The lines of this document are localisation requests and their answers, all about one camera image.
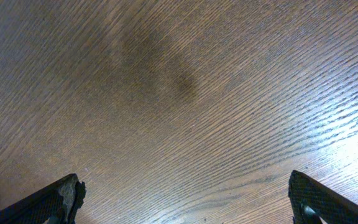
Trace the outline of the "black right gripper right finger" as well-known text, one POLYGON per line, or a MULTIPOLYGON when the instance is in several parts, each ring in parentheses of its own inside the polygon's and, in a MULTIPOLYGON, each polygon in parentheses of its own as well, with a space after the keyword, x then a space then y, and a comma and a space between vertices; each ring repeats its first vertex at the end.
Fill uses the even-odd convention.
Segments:
POLYGON ((358 205, 293 170, 288 182, 293 223, 358 223, 358 205))

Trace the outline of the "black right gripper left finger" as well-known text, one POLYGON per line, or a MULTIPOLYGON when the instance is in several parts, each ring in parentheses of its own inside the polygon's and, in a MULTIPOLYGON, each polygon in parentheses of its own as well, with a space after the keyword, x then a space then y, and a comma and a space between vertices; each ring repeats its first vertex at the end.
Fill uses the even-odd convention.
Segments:
POLYGON ((85 196, 85 183, 69 174, 1 210, 0 223, 75 224, 85 196))

